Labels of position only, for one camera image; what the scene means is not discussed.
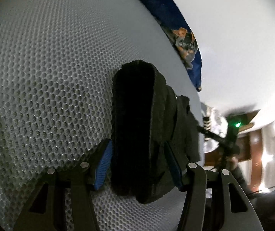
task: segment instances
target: dark sleeve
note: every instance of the dark sleeve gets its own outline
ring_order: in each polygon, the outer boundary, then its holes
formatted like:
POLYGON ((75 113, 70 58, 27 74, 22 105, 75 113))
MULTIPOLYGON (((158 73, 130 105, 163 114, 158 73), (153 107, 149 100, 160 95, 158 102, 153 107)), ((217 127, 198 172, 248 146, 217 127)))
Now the dark sleeve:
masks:
POLYGON ((235 177, 236 181, 239 183, 240 187, 244 191, 246 195, 249 195, 252 193, 252 191, 249 189, 248 185, 246 184, 246 180, 243 177, 242 171, 239 168, 239 166, 236 167, 233 171, 231 171, 232 175, 235 177))

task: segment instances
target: blue fabric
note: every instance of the blue fabric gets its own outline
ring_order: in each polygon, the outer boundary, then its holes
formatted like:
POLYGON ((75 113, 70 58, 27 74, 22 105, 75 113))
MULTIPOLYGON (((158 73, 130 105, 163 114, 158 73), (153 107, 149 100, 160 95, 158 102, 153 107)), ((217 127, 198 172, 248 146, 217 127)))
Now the blue fabric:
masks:
MULTIPOLYGON (((190 27, 173 0, 140 1, 145 5, 150 13, 161 22, 162 26, 172 30, 185 28, 188 32, 191 32, 190 27)), ((188 69, 187 73, 196 90, 200 91, 202 62, 199 49, 195 54, 195 59, 191 63, 193 64, 193 69, 188 69)))

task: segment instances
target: person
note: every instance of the person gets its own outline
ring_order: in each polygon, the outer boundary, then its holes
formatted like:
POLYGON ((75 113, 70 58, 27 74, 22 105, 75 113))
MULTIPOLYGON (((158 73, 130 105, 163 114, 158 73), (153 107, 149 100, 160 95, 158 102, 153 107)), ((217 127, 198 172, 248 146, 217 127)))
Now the person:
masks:
POLYGON ((238 166, 237 158, 232 157, 228 161, 232 175, 249 198, 264 231, 275 231, 275 190, 270 193, 252 192, 238 166))

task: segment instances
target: textured mattress surface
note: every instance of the textured mattress surface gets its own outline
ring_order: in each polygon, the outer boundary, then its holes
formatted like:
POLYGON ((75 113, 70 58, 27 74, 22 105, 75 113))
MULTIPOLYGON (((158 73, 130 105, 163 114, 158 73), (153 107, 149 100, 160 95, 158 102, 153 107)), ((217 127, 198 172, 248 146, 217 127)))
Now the textured mattress surface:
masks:
MULTIPOLYGON (((65 169, 87 160, 100 140, 110 137, 112 77, 136 59, 153 63, 177 94, 188 96, 202 124, 199 98, 183 64, 138 0, 0 0, 5 230, 12 230, 48 167, 65 169)), ((173 189, 154 203, 139 204, 116 196, 108 174, 92 199, 101 230, 174 230, 185 194, 173 189)), ((74 230, 69 190, 66 220, 74 230)))

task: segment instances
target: folded black cloth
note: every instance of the folded black cloth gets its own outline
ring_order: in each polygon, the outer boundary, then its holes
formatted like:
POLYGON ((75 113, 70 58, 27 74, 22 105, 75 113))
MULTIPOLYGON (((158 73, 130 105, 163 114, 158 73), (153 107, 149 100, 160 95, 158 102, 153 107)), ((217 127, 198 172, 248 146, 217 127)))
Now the folded black cloth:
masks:
POLYGON ((200 160, 198 122, 189 98, 177 97, 150 63, 124 64, 113 86, 112 187, 149 203, 174 188, 165 141, 172 141, 190 162, 200 160))

